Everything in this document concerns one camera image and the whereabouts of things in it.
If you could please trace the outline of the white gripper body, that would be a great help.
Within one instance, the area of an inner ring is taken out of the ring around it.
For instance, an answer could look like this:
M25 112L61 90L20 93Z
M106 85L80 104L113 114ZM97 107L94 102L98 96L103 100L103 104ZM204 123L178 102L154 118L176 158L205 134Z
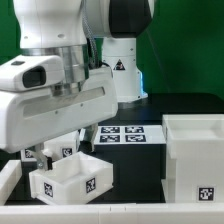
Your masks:
M0 91L0 149L15 153L112 118L117 110L108 67L92 70L82 90L69 95L54 96L49 88Z

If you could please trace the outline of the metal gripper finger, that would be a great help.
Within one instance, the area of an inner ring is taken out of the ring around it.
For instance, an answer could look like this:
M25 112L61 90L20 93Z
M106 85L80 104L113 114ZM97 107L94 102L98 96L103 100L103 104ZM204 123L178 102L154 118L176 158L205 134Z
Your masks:
M93 124L84 129L84 137L82 140L82 151L93 152L94 151L94 140L98 131L98 125Z
M34 158L37 161L37 168L40 170L52 170L52 158L43 154L42 150L44 149L43 144L37 144L34 149Z

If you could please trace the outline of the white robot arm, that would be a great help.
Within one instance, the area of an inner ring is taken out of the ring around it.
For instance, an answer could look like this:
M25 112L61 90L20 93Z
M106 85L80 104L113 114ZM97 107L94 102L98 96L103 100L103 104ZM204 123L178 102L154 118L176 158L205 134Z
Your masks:
M155 0L13 0L21 54L0 65L0 150L29 149L48 170L43 143L112 118L112 69L96 37L133 38L150 24Z

